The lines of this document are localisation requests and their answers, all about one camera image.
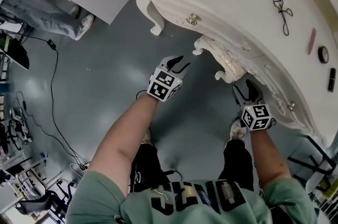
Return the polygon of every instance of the jeans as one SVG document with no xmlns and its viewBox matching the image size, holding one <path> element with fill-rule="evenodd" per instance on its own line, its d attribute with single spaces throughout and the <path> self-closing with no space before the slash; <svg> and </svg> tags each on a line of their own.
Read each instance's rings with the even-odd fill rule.
<svg viewBox="0 0 338 224">
<path fill-rule="evenodd" d="M 80 21 L 49 0 L 3 0 L 0 4 L 0 20 L 9 23 L 22 23 L 23 20 L 33 28 L 63 34 L 72 39 L 83 28 Z"/>
<path fill-rule="evenodd" d="M 233 139 L 227 143 L 223 152 L 224 168 L 219 176 L 237 182 L 241 188 L 254 190 L 252 159 L 243 141 Z M 130 173 L 131 192 L 140 192 L 155 186 L 169 183 L 162 171 L 157 157 L 157 149 L 150 144 L 141 144 L 132 164 Z"/>
</svg>

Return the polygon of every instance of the power adapter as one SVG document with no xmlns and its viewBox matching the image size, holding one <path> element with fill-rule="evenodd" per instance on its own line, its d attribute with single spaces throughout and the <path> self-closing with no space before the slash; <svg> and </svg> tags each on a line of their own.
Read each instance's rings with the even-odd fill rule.
<svg viewBox="0 0 338 224">
<path fill-rule="evenodd" d="M 27 105 L 26 105 L 26 101 L 25 100 L 22 101 L 22 105 L 23 105 L 23 109 L 25 111 L 27 111 Z"/>
<path fill-rule="evenodd" d="M 56 50 L 57 46 L 53 43 L 52 40 L 48 40 L 47 44 L 51 47 L 52 50 Z"/>
</svg>

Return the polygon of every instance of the gray concrete floor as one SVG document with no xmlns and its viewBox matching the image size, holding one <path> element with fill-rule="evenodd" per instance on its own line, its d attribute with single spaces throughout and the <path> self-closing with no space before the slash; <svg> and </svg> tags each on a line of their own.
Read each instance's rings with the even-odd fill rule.
<svg viewBox="0 0 338 224">
<path fill-rule="evenodd" d="M 75 151 L 90 160 L 108 128 L 135 100 L 136 93 L 147 88 L 159 62 L 169 55 L 185 55 L 193 63 L 184 86 L 174 98 L 159 105 L 151 125 L 152 139 L 163 170 L 177 169 L 185 180 L 216 179 L 223 168 L 222 152 L 229 129 L 238 112 L 231 85 L 215 80 L 214 74 L 221 67 L 211 54 L 192 55 L 198 33 L 167 22 L 162 34 L 153 36 L 152 26 L 135 0 L 130 0 L 112 25 L 96 19 L 78 42 L 35 30 L 32 36 L 52 39 L 59 50 L 53 84 L 56 122 Z M 56 53 L 35 39 L 28 39 L 24 46 L 31 66 L 26 71 L 11 64 L 13 91 L 22 91 L 29 113 L 46 132 L 61 138 L 51 116 L 50 82 Z M 29 146 L 50 158 L 48 177 L 74 162 L 31 118 L 27 121 L 34 139 Z M 277 125 L 270 134 L 285 158 L 301 146 L 305 146 L 297 150 L 301 158 L 314 153 L 297 131 Z M 249 137 L 246 146 L 251 150 Z M 297 165 L 290 167 L 294 173 L 300 169 Z"/>
</svg>

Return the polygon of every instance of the metal stand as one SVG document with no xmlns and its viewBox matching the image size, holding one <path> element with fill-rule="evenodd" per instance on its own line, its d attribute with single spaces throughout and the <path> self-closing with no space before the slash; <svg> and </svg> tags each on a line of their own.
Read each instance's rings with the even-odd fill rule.
<svg viewBox="0 0 338 224">
<path fill-rule="evenodd" d="M 333 170 L 336 168 L 337 164 L 331 158 L 329 158 L 329 156 L 323 151 L 322 148 L 320 148 L 320 146 L 318 146 L 317 143 L 315 143 L 315 141 L 311 137 L 307 136 L 307 139 L 320 152 L 320 154 L 323 157 L 323 160 L 326 160 L 329 163 L 329 165 L 331 166 L 331 169 L 327 171 L 327 170 L 319 168 L 319 165 L 317 164 L 317 162 L 315 161 L 315 159 L 312 156 L 310 156 L 310 158 L 315 163 L 314 165 L 310 165 L 308 163 L 305 163 L 303 161 L 295 159 L 295 158 L 293 158 L 291 156 L 288 157 L 288 160 L 290 160 L 290 161 L 292 161 L 294 163 L 297 163 L 297 164 L 299 164 L 301 166 L 307 167 L 307 168 L 309 168 L 309 169 L 311 169 L 311 170 L 313 170 L 315 172 L 320 172 L 320 173 L 325 174 L 325 175 L 331 175 L 332 172 L 333 172 Z"/>
<path fill-rule="evenodd" d="M 306 185 L 306 180 L 298 175 L 293 175 L 293 178 L 299 180 L 303 186 Z M 325 181 L 325 183 L 327 184 L 326 188 L 322 188 L 321 186 L 316 186 L 316 189 L 322 191 L 322 192 L 326 192 L 330 187 L 331 187 L 331 183 L 329 182 L 328 178 L 326 176 L 323 177 L 323 180 Z"/>
</svg>

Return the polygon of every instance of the black cable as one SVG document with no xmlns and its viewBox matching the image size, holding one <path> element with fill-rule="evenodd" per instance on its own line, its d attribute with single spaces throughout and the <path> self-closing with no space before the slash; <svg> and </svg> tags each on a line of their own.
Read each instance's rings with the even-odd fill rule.
<svg viewBox="0 0 338 224">
<path fill-rule="evenodd" d="M 16 97 L 16 100 L 17 100 L 18 106 L 21 108 L 21 105 L 20 105 L 20 102 L 19 102 L 18 97 Z M 26 109 L 23 109 L 23 110 L 24 110 L 24 112 L 26 113 L 27 116 L 29 116 L 29 117 L 31 117 L 31 118 L 33 119 L 34 124 L 35 124 L 37 127 L 39 127 L 39 128 L 41 129 L 41 131 L 42 131 L 46 136 L 52 137 L 52 138 L 56 139 L 56 140 L 61 144 L 61 146 L 62 146 L 62 148 L 64 149 L 64 151 L 65 151 L 68 155 L 74 157 L 74 159 L 76 160 L 75 156 L 69 153 L 69 151 L 65 148 L 65 146 L 63 146 L 62 142 L 61 142 L 57 137 L 48 134 L 45 130 L 43 130 L 42 126 L 39 125 L 39 124 L 36 122 L 36 120 L 35 120 L 35 118 L 34 118 L 33 115 L 29 114 L 29 113 L 27 112 Z"/>
<path fill-rule="evenodd" d="M 268 129 L 272 128 L 273 126 L 275 126 L 277 124 L 277 121 L 275 118 L 272 118 L 271 121 L 270 121 L 270 125 L 268 127 Z"/>
<path fill-rule="evenodd" d="M 175 170 L 174 172 L 177 172 L 180 175 L 180 177 L 181 177 L 181 181 L 183 181 L 183 176 L 181 175 L 181 173 L 179 171 L 177 171 L 177 170 Z"/>
<path fill-rule="evenodd" d="M 144 92 L 144 91 L 147 91 L 147 90 L 141 90 L 141 91 L 139 91 L 139 92 L 136 94 L 136 99 L 137 99 L 138 95 L 139 95 L 141 92 Z"/>
<path fill-rule="evenodd" d="M 23 45 L 27 41 L 27 39 L 30 37 L 31 33 L 32 33 L 32 30 L 28 33 L 26 39 L 21 43 L 21 45 Z"/>
<path fill-rule="evenodd" d="M 55 62 L 55 68 L 54 68 L 54 73 L 53 73 L 53 76 L 52 76 L 52 80 L 51 80 L 51 96 L 52 96 L 52 119 L 53 119 L 53 123 L 54 123 L 54 126 L 56 127 L 57 131 L 59 132 L 59 134 L 61 135 L 61 137 L 63 138 L 63 140 L 65 141 L 65 143 L 68 145 L 69 149 L 71 151 L 73 151 L 74 155 L 78 155 L 83 161 L 84 163 L 86 163 L 86 161 L 83 159 L 83 157 L 81 155 L 79 155 L 77 152 L 74 151 L 74 149 L 70 146 L 70 144 L 68 143 L 68 141 L 65 139 L 65 137 L 63 136 L 63 134 L 61 133 L 61 131 L 59 130 L 59 127 L 57 126 L 56 122 L 55 122 L 55 118 L 54 118 L 54 95 L 53 95 L 53 81 L 54 81 L 54 77 L 55 77 L 55 73 L 57 71 L 57 66 L 58 66 L 58 62 L 59 62 L 59 53 L 56 49 L 54 49 L 55 52 L 57 53 L 57 60 Z M 79 164 L 80 168 L 83 170 L 83 169 L 87 169 L 85 167 L 85 165 Z"/>
<path fill-rule="evenodd" d="M 35 38 L 35 39 L 44 41 L 44 42 L 46 42 L 46 43 L 49 44 L 49 42 L 46 41 L 46 40 L 44 40 L 44 39 L 40 39 L 40 38 Z M 56 124 L 56 122 L 55 122 L 55 118 L 54 118 L 53 81 L 54 81 L 55 73 L 56 73 L 56 71 L 57 71 L 57 66 L 58 66 L 58 62 L 59 62 L 59 53 L 58 53 L 58 51 L 57 51 L 56 49 L 53 49 L 53 50 L 55 50 L 55 52 L 57 53 L 57 60 L 56 60 L 56 62 L 55 62 L 54 72 L 53 72 L 53 76 L 52 76 L 52 80 L 51 80 L 51 84 L 50 84 L 50 88 L 51 88 L 51 96 L 52 96 L 52 119 L 53 119 L 53 123 L 54 123 L 54 126 L 56 127 L 57 131 L 59 132 L 59 134 L 61 135 L 61 137 L 62 137 L 63 140 L 65 141 L 66 145 L 69 147 L 69 149 L 70 149 L 70 150 L 74 153 L 74 155 L 76 156 L 76 158 L 77 158 L 77 164 L 80 166 L 80 168 L 81 168 L 82 170 L 85 170 L 85 169 L 87 169 L 87 168 L 85 167 L 85 164 L 86 164 L 87 161 L 86 161 L 80 154 L 78 154 L 78 153 L 70 146 L 70 144 L 68 143 L 68 141 L 66 140 L 66 138 L 63 136 L 63 134 L 61 133 L 59 127 L 57 126 L 57 124 Z"/>
<path fill-rule="evenodd" d="M 22 34 L 22 33 L 19 33 L 19 32 L 12 32 L 12 31 L 8 31 L 8 30 L 2 30 L 2 29 L 0 29 L 0 31 L 5 31 L 5 32 L 13 33 L 13 34 L 18 34 L 18 35 L 22 35 L 22 36 L 25 36 L 25 37 L 28 37 L 28 38 L 38 39 L 38 40 L 40 40 L 40 41 L 44 41 L 44 42 L 48 43 L 48 41 L 47 41 L 47 40 L 45 40 L 45 39 L 41 39 L 41 38 L 37 38 L 37 37 L 33 37 L 33 36 L 29 36 L 29 35 L 24 35 L 24 34 Z"/>
<path fill-rule="evenodd" d="M 17 97 L 17 94 L 18 94 L 18 93 L 21 93 L 22 101 L 25 102 L 25 97 L 23 96 L 23 93 L 22 93 L 21 91 L 17 91 L 17 92 L 15 93 L 15 94 L 16 94 L 16 99 L 19 100 L 18 97 Z"/>
<path fill-rule="evenodd" d="M 17 23 L 21 24 L 23 26 L 23 34 L 25 34 L 27 28 L 29 27 L 28 23 L 22 19 L 19 19 L 19 18 L 13 18 L 13 17 L 10 17 L 8 15 L 5 15 L 5 14 L 1 14 L 0 13 L 0 16 L 4 16 L 6 18 L 9 18 L 11 20 L 14 20 L 16 21 Z"/>
</svg>

